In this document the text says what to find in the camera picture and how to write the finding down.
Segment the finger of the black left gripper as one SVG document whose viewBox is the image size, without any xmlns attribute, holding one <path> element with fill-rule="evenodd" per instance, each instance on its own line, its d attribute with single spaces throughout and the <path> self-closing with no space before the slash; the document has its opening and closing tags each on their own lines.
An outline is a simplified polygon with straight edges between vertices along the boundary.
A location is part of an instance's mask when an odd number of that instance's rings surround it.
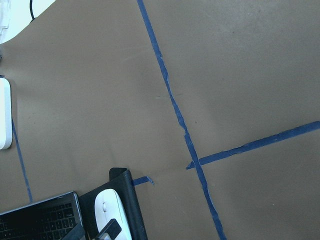
<svg viewBox="0 0 320 240">
<path fill-rule="evenodd" d="M 62 240 L 85 240 L 85 234 L 83 226 L 78 223 L 62 238 Z"/>
<path fill-rule="evenodd" d="M 97 234 L 97 240 L 115 240 L 121 233 L 122 228 L 115 218 L 112 218 L 105 227 Z"/>
</svg>

